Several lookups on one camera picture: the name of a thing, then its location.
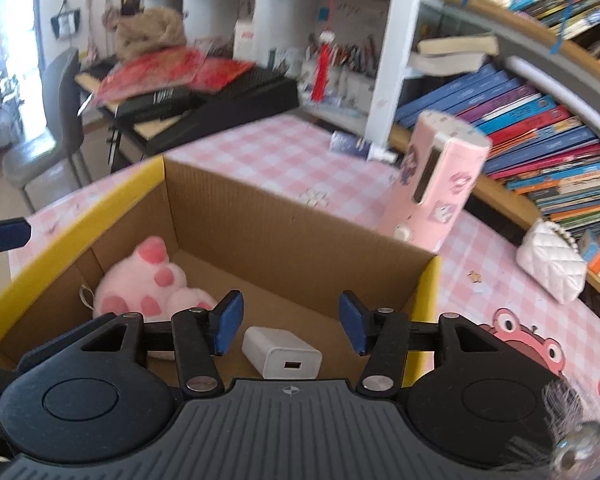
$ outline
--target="red bag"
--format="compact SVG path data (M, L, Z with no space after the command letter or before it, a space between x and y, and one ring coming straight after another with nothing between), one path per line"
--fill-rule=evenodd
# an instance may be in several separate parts
M205 61L208 47L177 46L145 54L114 69L103 79L92 104L101 106L162 88L187 85Z

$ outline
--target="cat paw plush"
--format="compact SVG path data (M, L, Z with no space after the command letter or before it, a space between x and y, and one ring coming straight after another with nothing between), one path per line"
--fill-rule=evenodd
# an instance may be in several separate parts
M169 261L164 240L150 236L104 275L95 292L93 317L140 312L148 322L168 321L181 310L212 310L217 303L204 290L187 288L187 277Z

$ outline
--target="blue gripper pad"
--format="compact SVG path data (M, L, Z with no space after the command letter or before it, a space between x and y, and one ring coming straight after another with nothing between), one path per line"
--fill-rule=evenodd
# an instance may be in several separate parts
M234 340L244 317L244 297L241 292L232 290L218 305L223 309L218 322L218 331L214 337L215 355L224 355Z
M359 355L366 355L366 336L373 323L373 314L359 301L356 303L350 295L343 292L340 295L338 317L353 349Z
M24 247L31 238L31 226L24 218L0 221L0 253Z

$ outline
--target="pink frog cartoon print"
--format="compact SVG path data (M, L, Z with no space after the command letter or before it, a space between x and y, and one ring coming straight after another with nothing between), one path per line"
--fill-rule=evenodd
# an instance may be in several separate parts
M451 193L457 195L462 193L462 190L471 182L471 175L465 171L460 171L453 174L449 181L451 182Z
M554 374L562 376L565 360L560 343L555 339L540 337L535 333L536 327L528 329L508 308L496 310L493 326L482 324L481 327Z
M416 174L416 168L418 167L418 152L414 146L410 146L404 155L402 162L402 172L400 173L400 182L403 186L406 186L410 181L411 177Z

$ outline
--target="desk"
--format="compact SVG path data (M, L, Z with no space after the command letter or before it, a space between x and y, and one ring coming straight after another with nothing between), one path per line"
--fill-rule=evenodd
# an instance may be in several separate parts
M369 229L380 222L395 168L329 151L321 128L290 115L246 124L185 144L167 158L258 186L308 207L320 208ZM84 208L128 178L138 166L95 182L28 220L29 244L9 252L12 275L32 259ZM565 355L564 373L597 395L600 382L600 319L579 300L558 304L514 261L515 247L462 211L448 239L438 291L438 313L458 312L493 326L506 308L542 338L553 338Z

